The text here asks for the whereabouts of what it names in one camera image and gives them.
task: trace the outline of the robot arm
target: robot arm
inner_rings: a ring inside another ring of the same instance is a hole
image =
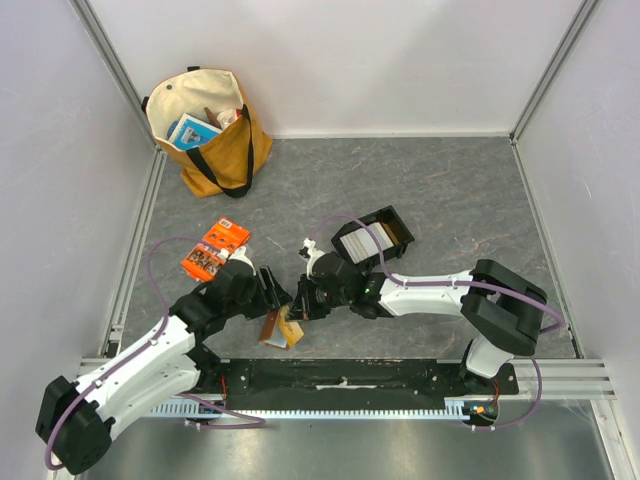
[[[36,433],[49,441],[63,412],[94,388],[62,424],[53,452],[71,474],[94,465],[131,423],[179,393],[215,378],[220,359],[204,340],[236,315],[257,318],[291,301],[268,267],[257,272],[240,248],[213,281],[178,299],[163,322],[94,372],[74,382],[60,376],[44,393]],[[116,364],[120,368],[100,380]]]
[[[397,317],[409,313],[464,316],[480,332],[467,347],[461,376],[471,383],[486,383],[514,355],[535,353],[542,323],[537,308],[507,295],[491,301],[490,290],[464,286],[485,282],[546,303],[546,293],[492,260],[479,260],[473,270],[434,277],[405,277],[391,281],[383,273],[361,274],[336,252],[318,250],[306,239],[300,255],[307,259],[306,275],[289,313],[291,320],[324,318],[332,308],[349,306],[365,318]],[[416,286],[429,283],[431,286]]]

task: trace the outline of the marble-patterned floor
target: marble-patterned floor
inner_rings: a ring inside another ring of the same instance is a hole
[[[222,215],[252,232],[255,265],[268,264],[295,294],[304,263],[301,242],[332,213],[361,216],[393,205],[416,241],[392,271],[436,275],[473,268],[492,258],[544,288],[558,307],[542,244],[511,146],[506,138],[378,138],[278,140],[253,189],[234,200],[195,198],[168,161],[155,203],[149,245],[174,235],[200,238]],[[318,237],[321,248],[340,228]],[[180,261],[190,244],[169,244],[154,256],[154,272],[170,303],[194,287]],[[123,346],[160,319],[144,269],[133,289]],[[305,335],[285,352],[258,344],[261,320],[234,318],[207,341],[222,357],[460,358],[476,335],[464,318],[407,315],[366,320],[347,309],[303,324]],[[574,357],[567,331],[540,338],[537,356]]]

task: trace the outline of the blue book cover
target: blue book cover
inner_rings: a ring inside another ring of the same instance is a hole
[[[169,142],[180,150],[189,150],[204,145],[221,131],[219,128],[185,113],[173,130]]]

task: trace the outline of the black bag handle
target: black bag handle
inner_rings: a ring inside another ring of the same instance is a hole
[[[213,173],[213,170],[209,167],[209,164],[202,156],[202,153],[200,153],[200,149],[196,147],[187,150],[187,155],[200,173],[202,173],[211,183],[217,185],[225,195],[228,195],[231,198],[244,197],[253,183],[253,165],[255,160],[253,151],[253,126],[251,125],[251,115],[249,114],[249,109],[246,104],[242,105],[242,116],[249,121],[249,151],[247,153],[247,182],[241,187],[226,188],[220,185],[215,173]]]

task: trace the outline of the white wall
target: white wall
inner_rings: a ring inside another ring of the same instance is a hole
[[[0,477],[44,478],[45,386],[95,355],[151,144],[65,1],[0,6]]]
[[[640,5],[601,2],[521,142],[578,338],[640,446]]]
[[[287,136],[507,132],[579,0],[92,0],[141,96],[234,70]]]

